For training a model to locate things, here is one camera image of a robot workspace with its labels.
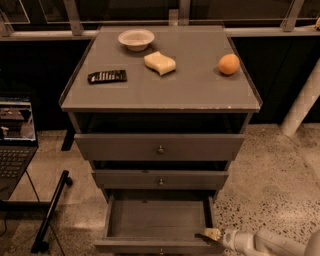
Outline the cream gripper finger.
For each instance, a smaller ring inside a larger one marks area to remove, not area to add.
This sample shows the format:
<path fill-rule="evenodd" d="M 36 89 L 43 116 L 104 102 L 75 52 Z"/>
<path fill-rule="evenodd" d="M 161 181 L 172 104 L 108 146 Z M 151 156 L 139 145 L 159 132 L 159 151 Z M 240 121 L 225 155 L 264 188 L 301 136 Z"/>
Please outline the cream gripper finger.
<path fill-rule="evenodd" d="M 222 233 L 217 228 L 206 228 L 204 235 L 214 241 L 219 241 L 222 238 Z"/>

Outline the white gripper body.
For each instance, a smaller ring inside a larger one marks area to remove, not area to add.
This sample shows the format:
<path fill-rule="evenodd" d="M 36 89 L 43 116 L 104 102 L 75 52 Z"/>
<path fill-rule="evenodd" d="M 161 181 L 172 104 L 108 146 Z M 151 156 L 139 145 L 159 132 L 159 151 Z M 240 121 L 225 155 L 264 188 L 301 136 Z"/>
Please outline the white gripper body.
<path fill-rule="evenodd" d="M 231 228 L 224 229 L 220 243 L 226 249 L 242 252 L 244 249 L 244 232 Z"/>

